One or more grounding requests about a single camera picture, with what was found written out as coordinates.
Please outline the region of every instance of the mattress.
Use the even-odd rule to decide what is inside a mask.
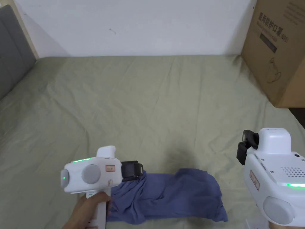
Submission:
[[[229,221],[182,218],[107,228],[244,228],[257,212],[236,159],[244,129],[286,128],[305,156],[305,131],[273,107],[240,56],[49,57],[0,101],[0,227],[60,228],[79,197],[60,171],[114,145],[148,173],[208,171]]]

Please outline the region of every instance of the gray headboard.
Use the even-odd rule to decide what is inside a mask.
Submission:
[[[35,56],[10,5],[0,7],[0,99],[34,66]]]

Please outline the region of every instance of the blue cloth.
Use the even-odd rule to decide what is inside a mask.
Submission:
[[[150,219],[201,217],[227,221],[215,178],[198,169],[179,169],[175,175],[147,174],[111,189],[107,221],[141,224]]]

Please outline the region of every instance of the gray circular button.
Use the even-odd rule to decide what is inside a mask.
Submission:
[[[268,196],[263,202],[263,210],[266,215],[278,224],[289,224],[295,218],[293,207],[290,203]]]
[[[94,184],[98,182],[101,176],[101,170],[97,165],[88,165],[81,172],[81,177],[87,184]]]

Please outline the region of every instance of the cardboard box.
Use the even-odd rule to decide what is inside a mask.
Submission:
[[[242,57],[275,107],[305,107],[305,0],[258,0]]]

